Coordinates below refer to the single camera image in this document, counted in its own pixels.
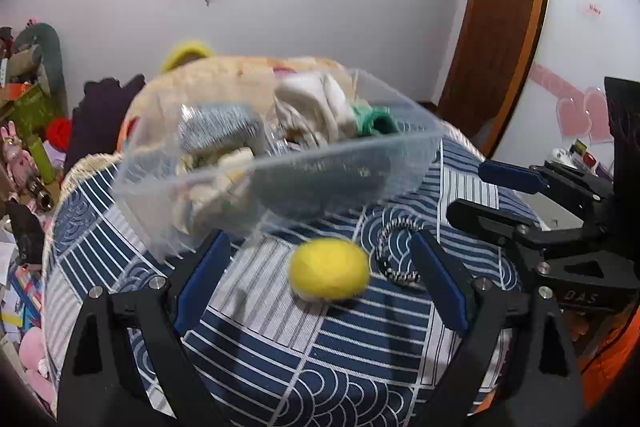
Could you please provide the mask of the brown wooden door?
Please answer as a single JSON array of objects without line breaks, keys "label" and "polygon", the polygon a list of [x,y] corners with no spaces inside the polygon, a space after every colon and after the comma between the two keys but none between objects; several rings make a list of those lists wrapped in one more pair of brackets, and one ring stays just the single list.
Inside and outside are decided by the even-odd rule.
[{"label": "brown wooden door", "polygon": [[486,156],[506,131],[533,62],[548,0],[466,0],[438,115]]}]

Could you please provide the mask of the pink plush toy on floor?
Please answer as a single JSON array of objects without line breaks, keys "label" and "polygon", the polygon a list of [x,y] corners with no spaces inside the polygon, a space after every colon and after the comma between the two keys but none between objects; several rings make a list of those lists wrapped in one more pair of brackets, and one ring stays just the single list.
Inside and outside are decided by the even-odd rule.
[{"label": "pink plush toy on floor", "polygon": [[55,400],[55,389],[49,379],[43,331],[32,327],[23,336],[18,357],[25,369],[26,381],[36,395],[49,407]]}]

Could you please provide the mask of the grey knitted cloth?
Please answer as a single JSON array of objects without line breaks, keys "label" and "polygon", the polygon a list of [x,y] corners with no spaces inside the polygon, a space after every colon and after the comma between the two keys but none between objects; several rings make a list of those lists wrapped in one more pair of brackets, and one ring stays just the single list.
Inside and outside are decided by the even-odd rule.
[{"label": "grey knitted cloth", "polygon": [[260,156],[267,148],[262,116],[245,104],[183,104],[177,140],[180,150],[190,154],[248,147]]}]

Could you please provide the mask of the red plush item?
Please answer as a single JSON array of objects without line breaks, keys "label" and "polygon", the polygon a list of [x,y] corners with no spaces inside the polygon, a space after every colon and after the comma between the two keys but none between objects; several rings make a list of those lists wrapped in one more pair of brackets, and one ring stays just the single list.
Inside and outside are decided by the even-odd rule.
[{"label": "red plush item", "polygon": [[55,150],[65,153],[70,146],[72,122],[68,118],[56,117],[46,128],[46,138]]}]

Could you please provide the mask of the clear plastic storage box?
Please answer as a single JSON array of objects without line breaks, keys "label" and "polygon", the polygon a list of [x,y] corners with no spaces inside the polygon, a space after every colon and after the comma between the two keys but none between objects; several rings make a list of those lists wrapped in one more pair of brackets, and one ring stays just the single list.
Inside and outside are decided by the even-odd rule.
[{"label": "clear plastic storage box", "polygon": [[396,120],[399,133],[343,140],[317,148],[302,147],[280,126],[272,105],[261,114],[266,153],[243,165],[250,179],[246,207],[228,217],[207,221],[195,234],[172,224],[177,190],[200,181],[212,181],[220,167],[178,173],[184,156],[177,127],[183,104],[245,104],[197,101],[152,104],[152,112],[131,123],[122,151],[114,199],[146,249],[157,258],[198,247],[206,235],[221,229],[236,237],[253,234],[259,222],[281,225],[323,220],[381,199],[415,190],[436,156],[444,134],[442,123],[385,82],[360,69],[347,68],[356,88],[353,105],[384,106]]}]

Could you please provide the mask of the blue white patterned tablecloth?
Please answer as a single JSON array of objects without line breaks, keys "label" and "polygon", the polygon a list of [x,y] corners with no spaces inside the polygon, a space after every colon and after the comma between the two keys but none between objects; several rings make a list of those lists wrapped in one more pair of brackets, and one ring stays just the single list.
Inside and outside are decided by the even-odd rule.
[{"label": "blue white patterned tablecloth", "polygon": [[[446,369],[459,341],[421,289],[373,275],[341,303],[306,303],[288,287],[288,259],[329,237],[373,251],[381,231],[406,220],[435,235],[451,256],[499,287],[518,285],[496,247],[455,230],[445,208],[465,198],[533,219],[507,188],[483,182],[477,153],[442,141],[420,187],[318,220],[277,228],[262,221],[235,239],[230,265],[200,321],[183,337],[186,354],[238,426],[405,426]],[[43,335],[52,377],[63,367],[82,300],[103,286],[131,291],[174,269],[144,249],[112,195],[119,160],[84,158],[67,173],[49,229],[43,269]]]}]

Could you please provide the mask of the beige plush pillow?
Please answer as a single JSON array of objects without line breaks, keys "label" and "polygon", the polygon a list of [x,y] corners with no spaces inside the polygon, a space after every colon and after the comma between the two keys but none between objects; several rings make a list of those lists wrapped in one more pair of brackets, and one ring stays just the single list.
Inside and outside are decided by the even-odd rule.
[{"label": "beige plush pillow", "polygon": [[273,90],[280,78],[314,70],[330,72],[349,101],[356,100],[356,88],[347,68],[324,57],[216,55],[165,72],[149,81],[132,100],[120,126],[117,150],[124,150],[131,123],[151,113],[154,102],[240,101],[265,114],[272,105]]}]

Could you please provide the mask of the yellow soft ball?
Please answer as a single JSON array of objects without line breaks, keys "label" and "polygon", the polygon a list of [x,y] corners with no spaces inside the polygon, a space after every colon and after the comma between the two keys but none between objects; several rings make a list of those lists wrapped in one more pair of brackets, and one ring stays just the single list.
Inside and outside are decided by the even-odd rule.
[{"label": "yellow soft ball", "polygon": [[288,283],[306,301],[354,298],[369,281],[369,256],[346,239],[313,239],[298,246],[288,262]]}]

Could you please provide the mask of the pink rabbit plush toy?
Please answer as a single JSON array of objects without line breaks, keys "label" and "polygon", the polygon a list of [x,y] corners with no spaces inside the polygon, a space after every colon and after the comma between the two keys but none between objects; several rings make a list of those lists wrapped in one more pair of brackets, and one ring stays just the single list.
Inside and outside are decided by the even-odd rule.
[{"label": "pink rabbit plush toy", "polygon": [[2,155],[6,162],[6,172],[14,190],[21,192],[27,181],[39,173],[37,165],[17,135],[15,124],[9,120],[1,127]]}]

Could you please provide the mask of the green cardboard box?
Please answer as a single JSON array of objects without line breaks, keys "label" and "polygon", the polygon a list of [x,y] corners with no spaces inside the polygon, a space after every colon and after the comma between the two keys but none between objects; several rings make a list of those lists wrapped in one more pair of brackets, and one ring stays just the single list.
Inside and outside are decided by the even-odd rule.
[{"label": "green cardboard box", "polygon": [[55,96],[44,92],[39,84],[34,84],[15,101],[1,102],[1,122],[12,120],[19,132],[47,127],[63,112]]}]

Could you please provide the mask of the green knitted glove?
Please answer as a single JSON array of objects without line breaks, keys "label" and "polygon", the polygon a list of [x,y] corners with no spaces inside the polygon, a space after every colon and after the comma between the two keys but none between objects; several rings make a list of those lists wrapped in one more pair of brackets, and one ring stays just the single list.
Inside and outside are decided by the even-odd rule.
[{"label": "green knitted glove", "polygon": [[382,136],[399,133],[399,127],[390,113],[384,106],[353,105],[357,123],[357,135],[359,138],[371,138],[371,136]]}]

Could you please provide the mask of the grey green plush toy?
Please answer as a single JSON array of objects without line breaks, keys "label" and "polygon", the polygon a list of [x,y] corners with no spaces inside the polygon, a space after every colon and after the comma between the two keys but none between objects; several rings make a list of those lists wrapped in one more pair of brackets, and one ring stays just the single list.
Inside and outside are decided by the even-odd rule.
[{"label": "grey green plush toy", "polygon": [[64,90],[63,61],[60,38],[55,29],[46,23],[28,25],[13,41],[14,53],[32,50],[34,63],[41,66],[45,80],[41,87],[48,95],[58,95]]}]

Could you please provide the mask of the dark purple garment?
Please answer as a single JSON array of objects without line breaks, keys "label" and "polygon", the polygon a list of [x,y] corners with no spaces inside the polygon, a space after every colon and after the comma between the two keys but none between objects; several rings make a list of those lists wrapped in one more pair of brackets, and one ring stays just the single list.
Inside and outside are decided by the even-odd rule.
[{"label": "dark purple garment", "polygon": [[135,75],[123,86],[115,78],[85,83],[85,95],[73,110],[64,174],[86,156],[115,152],[127,110],[144,87],[143,75]]}]

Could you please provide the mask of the yellow floral white cloth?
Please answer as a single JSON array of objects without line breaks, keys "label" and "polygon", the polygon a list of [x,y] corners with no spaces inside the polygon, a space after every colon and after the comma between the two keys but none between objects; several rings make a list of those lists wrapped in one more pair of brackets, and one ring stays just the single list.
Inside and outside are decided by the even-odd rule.
[{"label": "yellow floral white cloth", "polygon": [[254,159],[247,147],[222,150],[210,155],[184,156],[177,167],[178,173],[188,173],[204,167],[220,167],[212,181],[200,181],[177,190],[172,207],[172,224],[183,233],[195,234],[207,221],[215,217],[228,217],[246,207],[245,196],[250,179],[243,168]]}]

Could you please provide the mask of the white sock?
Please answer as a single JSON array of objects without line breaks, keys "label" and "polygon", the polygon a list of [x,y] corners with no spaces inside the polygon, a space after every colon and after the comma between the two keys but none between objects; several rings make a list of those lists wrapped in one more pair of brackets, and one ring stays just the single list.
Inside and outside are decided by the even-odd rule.
[{"label": "white sock", "polygon": [[283,77],[273,92],[280,126],[302,147],[317,148],[356,138],[352,102],[328,72]]}]

